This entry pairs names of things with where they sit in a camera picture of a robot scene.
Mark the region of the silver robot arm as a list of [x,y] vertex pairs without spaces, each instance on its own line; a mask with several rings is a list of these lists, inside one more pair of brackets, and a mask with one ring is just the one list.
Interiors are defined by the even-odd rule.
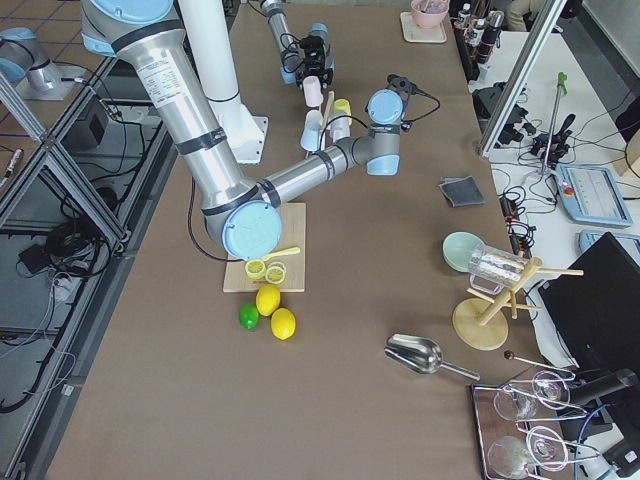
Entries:
[[276,42],[284,83],[302,87],[305,78],[317,77],[322,89],[329,87],[333,81],[335,61],[328,27],[316,22],[306,37],[298,38],[289,29],[282,1],[260,1],[259,5]]
[[234,115],[214,102],[238,94],[213,86],[236,80],[220,2],[84,1],[81,13],[85,47],[135,69],[201,192],[207,234],[232,256],[249,260],[274,250],[282,233],[279,206],[335,176],[355,166],[370,175],[397,173],[407,79],[389,77],[387,88],[372,95],[366,136],[341,138],[256,181],[234,150],[260,129],[247,110]]

